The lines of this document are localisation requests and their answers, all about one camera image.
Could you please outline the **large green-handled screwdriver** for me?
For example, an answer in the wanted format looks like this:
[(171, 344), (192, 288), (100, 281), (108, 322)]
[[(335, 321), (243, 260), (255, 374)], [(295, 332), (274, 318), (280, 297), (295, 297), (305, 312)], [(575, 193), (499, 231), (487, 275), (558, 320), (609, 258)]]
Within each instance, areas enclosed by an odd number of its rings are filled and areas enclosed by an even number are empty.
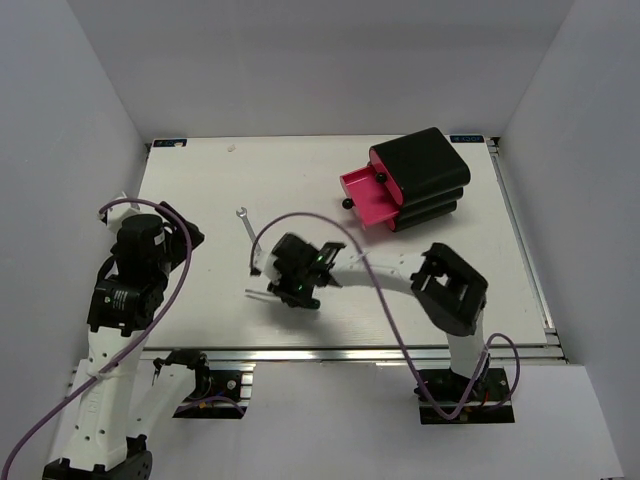
[(245, 289), (244, 295), (251, 299), (256, 299), (260, 301), (277, 301), (280, 299), (271, 292), (261, 291), (261, 290), (253, 290), (253, 289)]

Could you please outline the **pink drawer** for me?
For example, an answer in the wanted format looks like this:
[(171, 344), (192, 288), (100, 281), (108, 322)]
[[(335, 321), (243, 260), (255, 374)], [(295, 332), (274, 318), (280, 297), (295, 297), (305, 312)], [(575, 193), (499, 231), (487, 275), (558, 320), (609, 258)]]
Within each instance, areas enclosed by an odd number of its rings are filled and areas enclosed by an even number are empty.
[(354, 212), (363, 229), (392, 220), (400, 212), (385, 184), (376, 180), (377, 174), (367, 165), (340, 177), (346, 196), (343, 208)]
[(374, 148), (369, 149), (369, 163), (376, 172), (376, 182), (384, 185), (391, 194), (394, 202), (398, 206), (401, 206), (404, 203), (402, 190)]

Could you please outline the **black drawer cabinet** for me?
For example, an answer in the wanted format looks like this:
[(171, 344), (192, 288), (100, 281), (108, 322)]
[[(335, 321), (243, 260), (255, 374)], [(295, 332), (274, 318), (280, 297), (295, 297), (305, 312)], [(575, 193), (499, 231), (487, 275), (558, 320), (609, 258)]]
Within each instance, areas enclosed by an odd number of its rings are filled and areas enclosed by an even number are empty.
[(453, 213), (470, 183), (468, 165), (436, 127), (372, 146), (400, 187), (404, 203), (386, 222), (399, 232)]

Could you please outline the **pink top drawer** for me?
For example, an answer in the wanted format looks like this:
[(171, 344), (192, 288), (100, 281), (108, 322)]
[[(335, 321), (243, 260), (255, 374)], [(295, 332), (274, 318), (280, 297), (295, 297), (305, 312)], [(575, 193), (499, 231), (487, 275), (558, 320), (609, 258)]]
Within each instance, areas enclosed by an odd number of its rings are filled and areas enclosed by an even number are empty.
[(384, 185), (391, 194), (394, 202), (398, 206), (401, 206), (404, 203), (402, 190), (374, 148), (369, 149), (369, 163), (376, 172), (376, 182)]

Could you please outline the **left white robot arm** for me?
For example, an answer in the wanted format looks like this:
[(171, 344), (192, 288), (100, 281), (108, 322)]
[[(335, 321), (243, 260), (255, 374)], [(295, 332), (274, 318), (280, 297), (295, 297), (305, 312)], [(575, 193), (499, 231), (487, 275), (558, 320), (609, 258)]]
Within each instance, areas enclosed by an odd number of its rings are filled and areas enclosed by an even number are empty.
[(188, 399), (211, 387), (206, 355), (177, 349), (154, 362), (152, 386), (132, 407), (141, 355), (160, 318), (175, 302), (165, 293), (170, 274), (188, 270), (204, 242), (199, 228), (166, 202), (140, 211), (142, 201), (123, 198), (100, 211), (116, 240), (94, 286), (88, 314), (87, 378), (79, 410), (59, 458), (44, 467), (45, 479), (147, 479), (150, 438)]

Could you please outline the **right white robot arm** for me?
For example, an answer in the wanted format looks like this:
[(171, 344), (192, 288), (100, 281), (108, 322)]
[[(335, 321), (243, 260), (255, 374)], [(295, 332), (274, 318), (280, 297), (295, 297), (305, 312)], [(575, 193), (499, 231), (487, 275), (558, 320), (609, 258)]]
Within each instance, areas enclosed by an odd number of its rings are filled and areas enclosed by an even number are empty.
[(415, 298), (446, 334), (449, 372), (428, 383), (432, 394), (476, 401), (486, 389), (482, 318), (488, 281), (449, 246), (434, 243), (417, 254), (360, 253), (341, 242), (316, 248), (287, 233), (271, 251), (257, 249), (250, 264), (251, 275), (269, 279), (269, 293), (291, 308), (307, 310), (320, 308), (316, 288), (371, 286), (373, 273), (382, 290)]

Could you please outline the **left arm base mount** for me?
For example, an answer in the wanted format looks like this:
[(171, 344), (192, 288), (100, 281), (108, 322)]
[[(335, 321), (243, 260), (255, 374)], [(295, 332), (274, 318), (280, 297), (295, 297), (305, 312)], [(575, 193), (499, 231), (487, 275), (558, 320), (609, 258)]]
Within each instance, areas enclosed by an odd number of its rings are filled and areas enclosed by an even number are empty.
[(209, 367), (209, 390), (200, 398), (188, 397), (174, 418), (240, 420), (251, 398), (254, 364), (213, 363)]

